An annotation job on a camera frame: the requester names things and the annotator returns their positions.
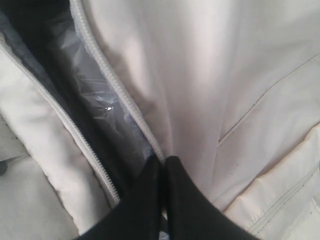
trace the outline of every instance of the open zipper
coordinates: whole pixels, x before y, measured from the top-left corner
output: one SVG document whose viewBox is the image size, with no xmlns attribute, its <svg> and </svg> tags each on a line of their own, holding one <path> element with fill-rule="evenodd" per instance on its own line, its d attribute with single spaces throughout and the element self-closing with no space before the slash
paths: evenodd
<svg viewBox="0 0 320 240">
<path fill-rule="evenodd" d="M 99 160 L 92 147 L 89 145 L 86 138 L 83 136 L 77 125 L 73 122 L 70 116 L 65 112 L 62 106 L 55 100 L 55 98 L 47 91 L 47 89 L 35 78 L 35 76 L 29 72 L 19 59 L 12 53 L 10 47 L 6 44 L 4 37 L 0 34 L 0 49 L 9 57 L 9 59 L 19 68 L 21 71 L 35 84 L 39 93 L 48 101 L 48 103 L 54 108 L 59 118 L 63 122 L 64 126 L 68 129 L 74 141 L 82 151 L 83 155 L 87 158 L 88 162 L 92 166 L 96 176 L 98 177 L 101 186 L 103 187 L 108 202 L 111 207 L 114 207 L 120 201 L 119 193 L 112 182 L 106 169 Z"/>
<path fill-rule="evenodd" d="M 158 141 L 156 140 L 148 124 L 144 120 L 144 117 L 140 109 L 138 108 L 134 100 L 131 98 L 128 91 L 125 89 L 124 85 L 122 84 L 122 82 L 110 66 L 108 60 L 105 58 L 97 41 L 95 40 L 95 37 L 92 34 L 89 23 L 87 21 L 82 1 L 70 0 L 70 10 L 75 24 L 75 29 L 78 30 L 81 34 L 85 46 L 88 48 L 88 51 L 98 64 L 106 81 L 110 83 L 116 94 L 119 96 L 119 99 L 122 101 L 123 105 L 127 108 L 128 112 L 143 132 L 145 138 L 149 141 L 158 159 L 162 163 L 164 163 L 165 156 L 162 152 L 162 149 L 159 146 Z"/>
</svg>

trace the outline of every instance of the gray fabric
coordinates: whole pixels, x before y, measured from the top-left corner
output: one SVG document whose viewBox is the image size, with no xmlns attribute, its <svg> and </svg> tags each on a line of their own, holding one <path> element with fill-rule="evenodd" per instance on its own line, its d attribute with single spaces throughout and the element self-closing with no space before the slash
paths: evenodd
<svg viewBox="0 0 320 240">
<path fill-rule="evenodd" d="M 28 152 L 0 115 L 0 162 L 27 156 Z"/>
<path fill-rule="evenodd" d="M 7 161 L 0 176 L 1 240 L 71 240 L 78 236 L 73 219 L 31 157 Z"/>
</svg>

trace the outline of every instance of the pocket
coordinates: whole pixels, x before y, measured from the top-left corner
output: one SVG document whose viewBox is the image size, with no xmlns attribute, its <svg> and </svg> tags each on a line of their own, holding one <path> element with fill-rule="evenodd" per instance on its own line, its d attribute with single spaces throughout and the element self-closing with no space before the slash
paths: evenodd
<svg viewBox="0 0 320 240">
<path fill-rule="evenodd" d="M 225 211 L 226 216 L 261 239 L 296 239 L 291 234 L 293 226 L 300 239 L 318 235 L 320 214 L 315 199 L 320 193 L 319 140 L 317 125 L 273 169 L 257 177 Z M 314 216 L 299 220 L 310 209 Z"/>
</svg>

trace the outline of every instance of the plastic wrap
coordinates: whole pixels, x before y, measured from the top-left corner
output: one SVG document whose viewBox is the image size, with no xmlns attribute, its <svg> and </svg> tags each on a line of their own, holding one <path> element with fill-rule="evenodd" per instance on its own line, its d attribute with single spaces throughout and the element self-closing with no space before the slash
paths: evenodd
<svg viewBox="0 0 320 240">
<path fill-rule="evenodd" d="M 121 157 L 138 174 L 152 154 L 149 143 L 89 55 L 70 15 L 62 15 L 48 24 L 54 35 L 49 48 L 67 79 Z"/>
</svg>

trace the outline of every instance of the white fabric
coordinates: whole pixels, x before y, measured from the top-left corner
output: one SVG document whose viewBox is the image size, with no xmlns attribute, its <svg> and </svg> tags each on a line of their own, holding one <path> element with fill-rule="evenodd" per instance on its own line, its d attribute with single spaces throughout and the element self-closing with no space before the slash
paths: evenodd
<svg viewBox="0 0 320 240">
<path fill-rule="evenodd" d="M 53 107 L 4 48 L 0 48 L 0 63 L 0 113 L 39 164 L 82 234 L 109 212 L 105 193 Z"/>
<path fill-rule="evenodd" d="M 318 0 L 83 4 L 166 155 L 222 210 L 320 120 L 320 73 L 285 78 L 320 53 Z"/>
<path fill-rule="evenodd" d="M 0 176 L 1 240 L 71 240 L 77 235 L 39 165 L 31 157 L 8 161 Z"/>
<path fill-rule="evenodd" d="M 256 178 L 225 214 L 259 239 L 315 240 L 320 234 L 319 193 L 317 125 L 274 168 Z"/>
<path fill-rule="evenodd" d="M 211 186 L 240 27 L 234 0 L 86 0 L 92 31 L 166 155 Z"/>
<path fill-rule="evenodd" d="M 273 86 L 220 143 L 209 197 L 215 206 L 224 210 L 319 123 L 319 79 L 318 55 Z"/>
</svg>

